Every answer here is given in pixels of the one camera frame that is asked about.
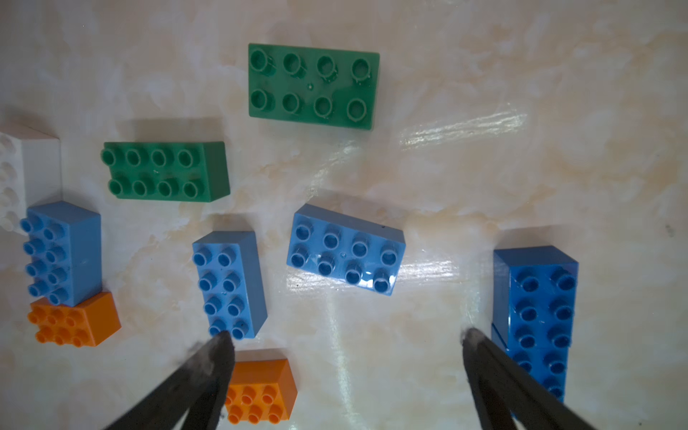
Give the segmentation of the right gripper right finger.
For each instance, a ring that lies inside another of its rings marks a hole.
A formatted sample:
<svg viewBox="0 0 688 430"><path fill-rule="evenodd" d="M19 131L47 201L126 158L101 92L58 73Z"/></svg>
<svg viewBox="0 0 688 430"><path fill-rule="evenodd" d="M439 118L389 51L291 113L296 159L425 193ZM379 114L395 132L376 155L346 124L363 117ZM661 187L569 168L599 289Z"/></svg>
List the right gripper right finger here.
<svg viewBox="0 0 688 430"><path fill-rule="evenodd" d="M462 356L484 429L591 429L511 360L485 333L471 327L462 333Z"/></svg>

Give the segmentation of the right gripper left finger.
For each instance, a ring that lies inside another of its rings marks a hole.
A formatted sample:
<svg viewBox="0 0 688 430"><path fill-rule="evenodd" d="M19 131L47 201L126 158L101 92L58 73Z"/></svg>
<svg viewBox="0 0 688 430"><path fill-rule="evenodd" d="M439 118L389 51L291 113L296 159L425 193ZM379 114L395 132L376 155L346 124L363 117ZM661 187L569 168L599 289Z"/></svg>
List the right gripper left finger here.
<svg viewBox="0 0 688 430"><path fill-rule="evenodd" d="M215 429L236 364L232 336L222 331L188 358L110 429Z"/></svg>

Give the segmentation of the dark blue square lego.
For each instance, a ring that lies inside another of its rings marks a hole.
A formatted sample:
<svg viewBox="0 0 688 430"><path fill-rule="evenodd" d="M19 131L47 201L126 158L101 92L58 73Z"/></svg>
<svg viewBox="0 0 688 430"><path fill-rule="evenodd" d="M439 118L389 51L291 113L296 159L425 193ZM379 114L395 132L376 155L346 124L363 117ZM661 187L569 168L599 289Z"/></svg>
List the dark blue square lego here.
<svg viewBox="0 0 688 430"><path fill-rule="evenodd" d="M494 330L507 349L569 349L579 263L552 245L494 251Z"/></svg>

